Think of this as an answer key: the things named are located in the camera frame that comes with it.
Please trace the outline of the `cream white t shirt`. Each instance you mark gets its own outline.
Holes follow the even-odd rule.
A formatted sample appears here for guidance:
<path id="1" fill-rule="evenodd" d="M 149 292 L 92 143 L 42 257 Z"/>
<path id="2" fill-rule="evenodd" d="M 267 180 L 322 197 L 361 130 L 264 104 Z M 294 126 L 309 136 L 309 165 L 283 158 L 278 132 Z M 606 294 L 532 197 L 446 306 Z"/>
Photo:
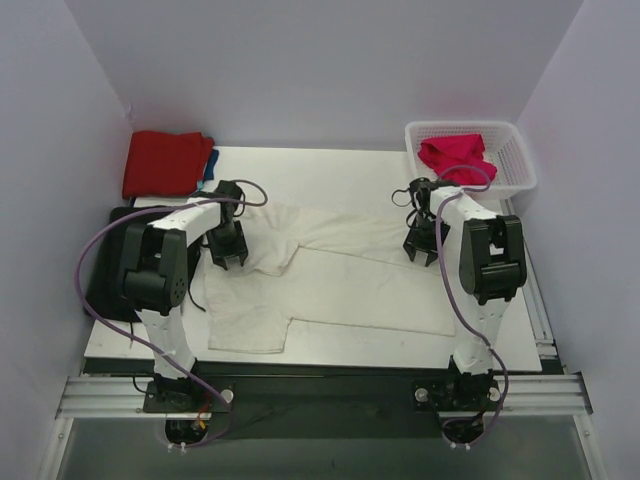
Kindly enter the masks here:
<path id="1" fill-rule="evenodd" d="M 209 349 L 280 353 L 294 320 L 454 336 L 439 270 L 409 260 L 403 220 L 273 203 L 241 225 L 244 265 L 204 265 Z"/>

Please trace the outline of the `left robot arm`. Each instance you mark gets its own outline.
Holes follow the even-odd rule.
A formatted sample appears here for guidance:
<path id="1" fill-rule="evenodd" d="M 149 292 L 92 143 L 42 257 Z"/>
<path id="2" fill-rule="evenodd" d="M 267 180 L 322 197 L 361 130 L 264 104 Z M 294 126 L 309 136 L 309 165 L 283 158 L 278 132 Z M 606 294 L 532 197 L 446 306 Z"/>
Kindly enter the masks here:
<path id="1" fill-rule="evenodd" d="M 189 293 L 189 249 L 205 244 L 214 266 L 227 271 L 245 264 L 249 250 L 236 211 L 245 193 L 236 181 L 221 181 L 188 209 L 127 227 L 118 272 L 120 295 L 142 321 L 154 346 L 153 385 L 182 412 L 195 409 L 201 385 L 182 320 Z"/>

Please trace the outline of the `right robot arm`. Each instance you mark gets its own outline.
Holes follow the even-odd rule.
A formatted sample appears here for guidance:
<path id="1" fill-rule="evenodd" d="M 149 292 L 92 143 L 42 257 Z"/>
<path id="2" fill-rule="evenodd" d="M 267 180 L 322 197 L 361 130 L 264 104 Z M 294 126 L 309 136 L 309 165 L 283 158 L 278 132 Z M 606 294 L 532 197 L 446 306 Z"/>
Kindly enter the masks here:
<path id="1" fill-rule="evenodd" d="M 475 189 L 419 177 L 406 192 L 412 206 L 403 250 L 435 263 L 454 319 L 462 327 L 443 383 L 448 404 L 465 408 L 479 392 L 495 398 L 493 362 L 503 317 L 527 279 L 523 230 L 515 215 L 478 203 Z"/>

